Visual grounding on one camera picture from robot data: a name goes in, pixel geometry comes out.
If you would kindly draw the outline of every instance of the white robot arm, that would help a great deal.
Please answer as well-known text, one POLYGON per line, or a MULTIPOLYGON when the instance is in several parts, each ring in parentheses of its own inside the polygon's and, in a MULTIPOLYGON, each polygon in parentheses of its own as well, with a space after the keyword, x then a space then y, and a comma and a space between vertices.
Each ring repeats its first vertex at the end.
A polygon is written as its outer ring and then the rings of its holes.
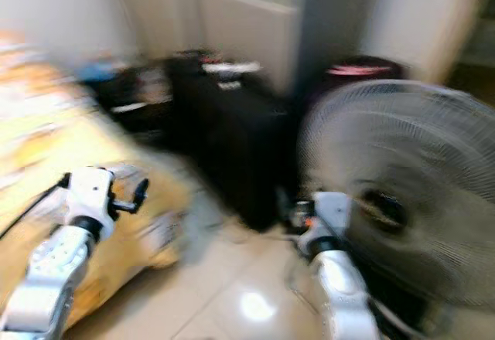
POLYGON ((369 295, 359 270, 345 251, 333 242, 347 227, 349 199, 339 192, 314 195, 319 218, 298 241, 312 257, 313 296, 325 340, 381 340, 369 295), (333 235, 328 226, 332 226, 333 235))
POLYGON ((115 199, 114 175, 104 168, 80 168, 67 174, 64 226, 39 245, 26 276, 14 290, 0 320, 0 340, 59 340, 97 243, 114 231, 118 211, 136 213, 149 181, 135 191, 134 202, 115 199))

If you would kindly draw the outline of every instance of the electric fan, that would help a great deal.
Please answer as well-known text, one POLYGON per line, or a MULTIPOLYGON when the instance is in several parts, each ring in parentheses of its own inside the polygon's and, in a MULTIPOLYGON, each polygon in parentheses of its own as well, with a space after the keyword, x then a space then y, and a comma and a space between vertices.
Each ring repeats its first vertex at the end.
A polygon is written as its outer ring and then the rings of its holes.
POLYGON ((375 80, 327 95, 300 138, 306 191, 344 204, 317 207, 327 215, 299 244, 343 254, 315 259, 327 336, 495 338, 495 110, 444 87, 375 80), (379 335, 342 319, 358 301, 379 335))

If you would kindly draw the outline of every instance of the tiled floor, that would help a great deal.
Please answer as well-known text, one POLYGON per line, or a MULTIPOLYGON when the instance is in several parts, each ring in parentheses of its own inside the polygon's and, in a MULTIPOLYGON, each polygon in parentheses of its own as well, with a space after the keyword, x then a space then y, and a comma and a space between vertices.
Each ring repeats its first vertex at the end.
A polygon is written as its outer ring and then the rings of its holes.
POLYGON ((288 270, 296 267, 296 287, 307 296, 309 277, 281 231, 245 229, 185 168, 176 173, 196 192, 181 262, 140 274, 66 337, 318 339, 311 306, 286 287, 288 270))

